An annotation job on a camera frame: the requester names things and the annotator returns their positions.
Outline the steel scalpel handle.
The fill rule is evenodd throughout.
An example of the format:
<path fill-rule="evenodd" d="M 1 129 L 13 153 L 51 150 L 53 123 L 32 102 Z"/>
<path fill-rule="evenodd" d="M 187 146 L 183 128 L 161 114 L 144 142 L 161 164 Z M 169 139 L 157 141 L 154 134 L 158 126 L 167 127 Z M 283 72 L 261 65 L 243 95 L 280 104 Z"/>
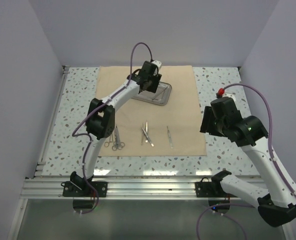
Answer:
<path fill-rule="evenodd" d="M 167 125 L 166 128 L 167 128 L 167 136 L 168 136 L 169 146 L 171 149 L 173 149 L 174 145 L 173 145 L 172 136 L 171 136 L 169 126 Z"/>

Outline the steel scissors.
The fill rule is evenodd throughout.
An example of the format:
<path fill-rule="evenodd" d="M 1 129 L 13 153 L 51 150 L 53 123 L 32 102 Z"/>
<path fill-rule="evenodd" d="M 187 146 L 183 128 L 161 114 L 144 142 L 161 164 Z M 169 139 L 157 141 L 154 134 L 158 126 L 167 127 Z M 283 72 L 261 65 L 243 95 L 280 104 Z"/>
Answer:
<path fill-rule="evenodd" d="M 112 150 L 113 151 L 122 150 L 125 147 L 125 143 L 122 142 L 120 139 L 119 129 L 117 125 L 114 128 L 113 134 L 114 134 L 114 142 L 112 144 Z"/>

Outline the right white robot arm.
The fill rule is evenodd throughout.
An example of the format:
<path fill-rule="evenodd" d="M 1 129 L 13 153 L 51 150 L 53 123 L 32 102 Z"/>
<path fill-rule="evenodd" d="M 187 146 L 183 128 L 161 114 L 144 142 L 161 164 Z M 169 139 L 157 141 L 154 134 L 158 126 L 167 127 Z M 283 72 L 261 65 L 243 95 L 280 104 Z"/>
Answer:
<path fill-rule="evenodd" d="M 205 195 L 238 197 L 256 208 L 271 227 L 296 219 L 296 183 L 280 159 L 270 156 L 269 134 L 261 120 L 253 115 L 242 117 L 235 101 L 222 97 L 205 107 L 200 132 L 225 137 L 235 143 L 251 160 L 264 182 L 264 187 L 259 187 L 222 170 L 210 181 L 199 182 Z"/>

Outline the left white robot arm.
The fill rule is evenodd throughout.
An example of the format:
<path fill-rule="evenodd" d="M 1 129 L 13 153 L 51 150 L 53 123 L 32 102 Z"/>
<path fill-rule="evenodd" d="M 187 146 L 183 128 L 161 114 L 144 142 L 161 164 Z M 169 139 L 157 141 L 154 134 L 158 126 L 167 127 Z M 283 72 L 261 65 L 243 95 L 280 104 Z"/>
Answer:
<path fill-rule="evenodd" d="M 82 156 L 81 167 L 70 175 L 70 182 L 80 196 L 91 193 L 91 179 L 94 176 L 96 159 L 106 140 L 115 129 L 116 112 L 131 98 L 141 92 L 155 93 L 162 75 L 162 63 L 157 60 L 145 61 L 140 69 L 131 73 L 115 91 L 102 99 L 94 98 L 89 105 L 86 118 L 73 131 L 73 137 L 87 136 L 89 143 Z M 83 125 L 86 132 L 77 134 Z"/>

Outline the beige cloth wrap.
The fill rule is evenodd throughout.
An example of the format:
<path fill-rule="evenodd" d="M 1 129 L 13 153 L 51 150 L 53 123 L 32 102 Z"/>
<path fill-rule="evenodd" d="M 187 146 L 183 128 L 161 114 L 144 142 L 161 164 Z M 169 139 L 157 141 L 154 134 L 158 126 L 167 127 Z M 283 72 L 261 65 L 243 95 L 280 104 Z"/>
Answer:
<path fill-rule="evenodd" d="M 122 150 L 102 147 L 101 157 L 205 156 L 206 140 L 200 133 L 202 113 L 193 68 L 163 66 L 161 82 L 172 86 L 168 103 L 158 106 L 130 99 L 115 114 Z M 142 123 L 148 122 L 149 143 L 141 145 Z M 170 147 L 167 126 L 173 142 Z"/>

